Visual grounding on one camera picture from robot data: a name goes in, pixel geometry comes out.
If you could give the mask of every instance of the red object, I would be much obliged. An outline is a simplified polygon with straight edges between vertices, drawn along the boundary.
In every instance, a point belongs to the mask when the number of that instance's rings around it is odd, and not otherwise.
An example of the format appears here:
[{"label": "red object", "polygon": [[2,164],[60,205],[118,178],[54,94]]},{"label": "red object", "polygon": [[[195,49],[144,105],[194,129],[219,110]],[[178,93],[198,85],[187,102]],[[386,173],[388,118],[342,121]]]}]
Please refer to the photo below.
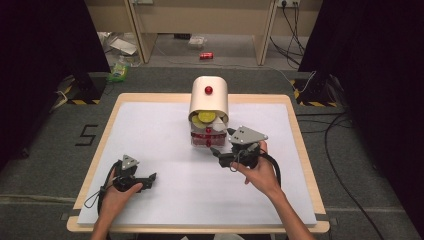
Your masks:
[{"label": "red object", "polygon": [[213,52],[206,52],[200,54],[200,60],[213,59]]},{"label": "red object", "polygon": [[211,86],[207,86],[207,87],[205,87],[205,93],[206,93],[207,95],[211,95],[211,94],[212,94],[212,92],[213,92],[213,88],[212,88]]}]

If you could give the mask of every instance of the metal bracket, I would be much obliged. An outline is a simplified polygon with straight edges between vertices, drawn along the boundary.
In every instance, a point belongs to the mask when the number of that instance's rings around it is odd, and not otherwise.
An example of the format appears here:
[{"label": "metal bracket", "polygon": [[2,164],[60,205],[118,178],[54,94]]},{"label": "metal bracket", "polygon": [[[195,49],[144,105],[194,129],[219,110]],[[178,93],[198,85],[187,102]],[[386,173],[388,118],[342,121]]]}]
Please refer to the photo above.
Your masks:
[{"label": "metal bracket", "polygon": [[257,132],[255,130],[252,130],[250,128],[247,128],[245,126],[240,126],[228,140],[230,143],[233,144],[239,144],[239,145],[245,145],[250,143],[259,142],[262,140],[267,140],[268,136]]},{"label": "metal bracket", "polygon": [[126,170],[129,168],[132,168],[134,166],[136,166],[137,164],[139,164],[140,162],[137,161],[136,159],[128,156],[128,155],[124,155],[124,159],[122,160],[122,170]]}]

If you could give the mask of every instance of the electrical outlet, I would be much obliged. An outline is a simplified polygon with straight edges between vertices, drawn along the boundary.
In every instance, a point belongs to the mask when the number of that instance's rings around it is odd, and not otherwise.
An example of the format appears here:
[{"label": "electrical outlet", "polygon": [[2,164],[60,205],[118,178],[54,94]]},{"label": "electrical outlet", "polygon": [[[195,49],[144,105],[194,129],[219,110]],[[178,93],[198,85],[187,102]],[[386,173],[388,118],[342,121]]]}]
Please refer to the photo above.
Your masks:
[{"label": "electrical outlet", "polygon": [[286,1],[286,8],[294,8],[294,7],[296,7],[296,4],[297,4],[297,7],[299,7],[299,5],[300,5],[300,0],[278,0],[278,2],[277,2],[277,7],[283,7],[283,1]]}]

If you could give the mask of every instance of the red button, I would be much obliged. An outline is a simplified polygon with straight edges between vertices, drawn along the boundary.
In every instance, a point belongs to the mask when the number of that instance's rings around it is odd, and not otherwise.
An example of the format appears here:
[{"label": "red button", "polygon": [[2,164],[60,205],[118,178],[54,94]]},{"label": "red button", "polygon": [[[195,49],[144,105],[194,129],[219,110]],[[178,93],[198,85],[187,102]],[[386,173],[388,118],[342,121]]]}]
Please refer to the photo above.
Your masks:
[{"label": "red button", "polygon": [[213,88],[212,88],[211,86],[207,86],[207,87],[205,87],[205,93],[206,93],[207,95],[211,95],[211,94],[212,94],[212,92],[213,92]]}]

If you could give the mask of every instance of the person's right hand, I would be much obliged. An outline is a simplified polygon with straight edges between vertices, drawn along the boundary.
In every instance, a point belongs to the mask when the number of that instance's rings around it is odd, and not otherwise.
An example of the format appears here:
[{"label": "person's right hand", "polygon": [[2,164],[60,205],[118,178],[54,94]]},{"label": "person's right hand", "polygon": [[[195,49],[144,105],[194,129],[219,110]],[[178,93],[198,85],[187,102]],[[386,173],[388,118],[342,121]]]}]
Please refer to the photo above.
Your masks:
[{"label": "person's right hand", "polygon": [[[268,152],[265,141],[260,141],[261,153]],[[258,165],[249,169],[243,164],[232,162],[231,167],[246,176],[245,184],[252,183],[259,191],[270,197],[273,193],[281,191],[272,164],[263,157],[258,158]]]}]

